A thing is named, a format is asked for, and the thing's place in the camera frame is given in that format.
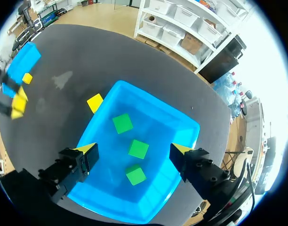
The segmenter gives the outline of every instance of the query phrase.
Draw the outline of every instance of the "shelving unit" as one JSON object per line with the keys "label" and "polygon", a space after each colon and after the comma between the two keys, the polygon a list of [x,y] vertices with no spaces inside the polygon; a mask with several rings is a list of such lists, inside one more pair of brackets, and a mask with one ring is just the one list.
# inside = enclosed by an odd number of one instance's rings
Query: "shelving unit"
{"label": "shelving unit", "polygon": [[153,41],[156,41],[157,43],[167,47],[168,49],[176,52],[178,55],[180,55],[182,58],[186,59],[187,61],[189,61],[191,64],[193,64],[195,67],[199,67],[200,66],[200,58],[196,55],[192,55],[191,53],[189,53],[187,50],[183,49],[181,46],[177,45],[177,46],[170,46],[167,43],[163,42],[161,40],[161,36],[157,36],[157,37],[153,37],[151,35],[148,35],[146,33],[144,33],[142,31],[142,29],[140,29],[138,31],[138,34],[143,35]]}
{"label": "shelving unit", "polygon": [[[253,7],[249,8],[248,5],[244,4],[241,0],[230,0],[230,1],[237,8],[242,9],[243,12],[245,13],[245,15],[242,16],[241,21],[237,24],[234,24],[233,26],[229,26],[216,13],[214,13],[213,11],[211,11],[210,9],[208,9],[207,7],[205,7],[204,5],[200,4],[199,2],[195,0],[176,0],[176,4],[182,4],[182,5],[192,4],[192,8],[195,14],[197,14],[201,18],[208,19],[211,22],[215,23],[216,28],[217,27],[221,28],[221,32],[222,34],[225,34],[225,36],[222,38],[221,41],[219,40],[218,42],[215,42],[214,44],[210,43],[203,36],[198,34],[196,23],[194,23],[192,27],[188,27],[184,25],[183,23],[175,20],[174,19],[175,10],[171,10],[168,14],[164,15],[149,8],[150,0],[141,0],[138,18],[137,18],[136,27],[135,27],[134,38],[136,38],[137,35],[140,34],[142,36],[145,36],[146,38],[149,38],[167,47],[168,49],[172,50],[173,52],[177,53],[178,55],[180,55],[181,57],[189,61],[191,64],[193,64],[197,68],[194,71],[194,73],[197,74],[240,32],[242,25],[247,21],[247,19],[252,15],[254,11]],[[147,17],[148,14],[161,18],[169,24],[174,24],[175,26],[178,26],[179,28],[183,29],[184,31],[188,32],[189,34],[197,38],[199,41],[201,41],[204,44],[203,45],[205,48],[204,51],[207,57],[203,56],[204,53],[200,51],[196,53],[195,55],[192,55],[187,50],[183,49],[180,46],[180,44],[177,44],[176,46],[168,45],[167,43],[161,40],[162,32],[160,32],[160,34],[157,37],[144,33],[140,25],[142,24],[142,21]]]}
{"label": "shelving unit", "polygon": [[200,34],[197,33],[197,28],[196,27],[187,27],[186,25],[182,24],[181,22],[178,22],[177,20],[174,19],[174,15],[169,14],[169,15],[163,15],[161,13],[155,12],[149,8],[144,8],[143,12],[157,16],[159,18],[162,18],[172,24],[177,25],[178,27],[184,29],[194,37],[196,37],[198,40],[200,40],[202,43],[204,43],[206,46],[208,46],[212,51],[215,51],[216,48],[208,42],[204,37],[202,37]]}

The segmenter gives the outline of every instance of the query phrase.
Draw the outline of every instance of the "white wall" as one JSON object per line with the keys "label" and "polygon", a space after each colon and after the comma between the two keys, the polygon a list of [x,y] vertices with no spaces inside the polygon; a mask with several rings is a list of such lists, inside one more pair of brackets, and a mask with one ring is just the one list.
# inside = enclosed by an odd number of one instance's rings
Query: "white wall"
{"label": "white wall", "polygon": [[288,60],[278,36],[257,11],[239,34],[247,46],[233,70],[245,89],[258,96],[264,117],[278,120],[288,113]]}
{"label": "white wall", "polygon": [[13,11],[13,13],[9,16],[9,18],[7,19],[7,21],[4,23],[3,27],[0,30],[0,52],[1,50],[4,48],[5,44],[7,44],[7,40],[8,40],[8,33],[7,31],[9,30],[9,28],[15,23],[16,18],[18,16],[17,13],[17,9],[18,7]]}

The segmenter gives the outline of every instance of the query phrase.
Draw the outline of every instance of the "cardboard box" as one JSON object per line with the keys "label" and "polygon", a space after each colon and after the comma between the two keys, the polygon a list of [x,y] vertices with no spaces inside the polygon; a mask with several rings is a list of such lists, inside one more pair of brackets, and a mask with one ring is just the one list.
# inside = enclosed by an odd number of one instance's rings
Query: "cardboard box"
{"label": "cardboard box", "polygon": [[[37,13],[32,8],[29,8],[28,11],[32,21],[38,18]],[[27,28],[27,25],[24,23],[23,17],[23,15],[20,15],[16,22],[7,31],[8,35],[14,34],[16,37],[18,37],[19,34]]]}
{"label": "cardboard box", "polygon": [[197,38],[195,38],[194,36],[190,35],[189,33],[186,33],[184,39],[182,40],[181,47],[183,47],[189,53],[194,55],[194,54],[197,53],[197,51],[199,51],[199,49],[201,48],[202,44],[203,43],[201,41],[199,41]]}
{"label": "cardboard box", "polygon": [[26,24],[23,22],[23,17],[20,16],[16,22],[7,31],[8,35],[14,34],[16,37],[19,36],[27,28]]}
{"label": "cardboard box", "polygon": [[156,41],[153,41],[151,39],[147,39],[145,43],[154,47],[154,48],[156,48],[159,45],[159,43],[157,43]]}
{"label": "cardboard box", "polygon": [[167,55],[169,55],[172,52],[170,49],[168,49],[168,48],[166,48],[165,46],[162,46],[162,45],[159,47],[159,49],[162,52],[166,53]]}
{"label": "cardboard box", "polygon": [[32,8],[29,8],[28,11],[29,11],[29,15],[33,21],[38,18],[37,13]]}
{"label": "cardboard box", "polygon": [[148,38],[146,38],[146,37],[138,34],[137,37],[136,37],[136,39],[137,39],[138,41],[142,42],[142,43],[145,43]]}

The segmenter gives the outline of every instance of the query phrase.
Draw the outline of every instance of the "yellow cube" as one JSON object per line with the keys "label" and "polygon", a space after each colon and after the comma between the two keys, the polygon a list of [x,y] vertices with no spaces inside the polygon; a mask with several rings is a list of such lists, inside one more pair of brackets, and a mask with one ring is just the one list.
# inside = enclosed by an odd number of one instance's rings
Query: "yellow cube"
{"label": "yellow cube", "polygon": [[26,108],[26,104],[27,104],[27,100],[17,94],[15,94],[11,106],[12,108],[20,111],[20,112],[25,112],[25,108]]}
{"label": "yellow cube", "polygon": [[23,82],[26,84],[30,84],[32,80],[32,75],[30,75],[29,73],[25,73],[25,75],[23,76]]}
{"label": "yellow cube", "polygon": [[98,110],[102,102],[103,102],[103,99],[99,93],[93,96],[92,98],[90,98],[89,100],[87,100],[88,106],[94,114]]}
{"label": "yellow cube", "polygon": [[11,111],[11,119],[17,119],[23,116],[23,113],[17,111],[16,109],[12,109]]}

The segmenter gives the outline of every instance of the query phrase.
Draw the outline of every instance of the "black appliance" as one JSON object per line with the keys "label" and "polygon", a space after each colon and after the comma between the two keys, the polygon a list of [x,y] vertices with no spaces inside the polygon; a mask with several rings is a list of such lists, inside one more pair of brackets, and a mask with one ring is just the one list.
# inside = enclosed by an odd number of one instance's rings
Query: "black appliance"
{"label": "black appliance", "polygon": [[241,38],[236,35],[199,73],[209,83],[213,83],[238,64],[238,60],[243,56],[241,50],[246,48]]}

